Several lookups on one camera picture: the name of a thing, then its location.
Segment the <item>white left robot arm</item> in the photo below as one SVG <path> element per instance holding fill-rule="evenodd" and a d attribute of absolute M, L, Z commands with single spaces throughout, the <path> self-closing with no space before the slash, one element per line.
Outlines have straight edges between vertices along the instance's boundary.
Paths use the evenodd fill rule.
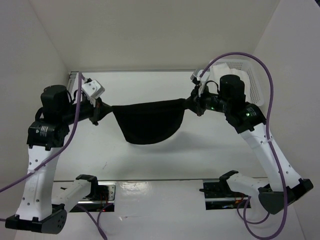
<path fill-rule="evenodd" d="M 24 191 L 16 213 L 5 219 L 7 229 L 58 234 L 65 226 L 67 213 L 79 201 L 108 201 L 109 190 L 93 175 L 79 175 L 57 197 L 52 197 L 59 156 L 70 144 L 78 121 L 89 119 L 95 126 L 112 111 L 96 98 L 92 103 L 84 90 L 74 96 L 63 85 L 46 87 L 40 96 L 42 107 L 28 128 L 28 170 L 23 177 Z"/>

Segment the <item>black skirt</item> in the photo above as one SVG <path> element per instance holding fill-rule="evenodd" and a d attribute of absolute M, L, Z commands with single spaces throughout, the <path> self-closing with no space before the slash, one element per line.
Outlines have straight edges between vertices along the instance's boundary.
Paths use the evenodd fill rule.
<path fill-rule="evenodd" d="M 128 143 L 152 145 L 167 140 L 181 127 L 186 99 L 113 105 L 111 109 Z"/>

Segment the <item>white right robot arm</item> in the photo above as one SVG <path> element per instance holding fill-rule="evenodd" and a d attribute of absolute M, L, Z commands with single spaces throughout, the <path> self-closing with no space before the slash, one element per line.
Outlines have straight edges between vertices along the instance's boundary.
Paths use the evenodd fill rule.
<path fill-rule="evenodd" d="M 219 177 L 219 192 L 223 196 L 243 193 L 256 207 L 275 215 L 313 189 L 312 182 L 293 169 L 267 131 L 267 119 L 260 108 L 246 101 L 245 83 L 239 76 L 222 76 L 216 93 L 211 93 L 208 83 L 199 77 L 193 75 L 191 81 L 195 87 L 186 100 L 187 108 L 198 116 L 206 110 L 223 113 L 255 153 L 267 176 L 267 180 L 258 180 L 231 170 Z"/>

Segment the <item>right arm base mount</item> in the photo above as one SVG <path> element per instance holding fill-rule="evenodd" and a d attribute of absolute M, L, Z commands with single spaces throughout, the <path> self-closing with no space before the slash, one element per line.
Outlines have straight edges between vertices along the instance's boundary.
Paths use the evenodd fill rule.
<path fill-rule="evenodd" d="M 219 181 L 204 181 L 199 191 L 204 195 L 207 211 L 236 209 L 248 199 L 244 193 L 226 189 Z"/>

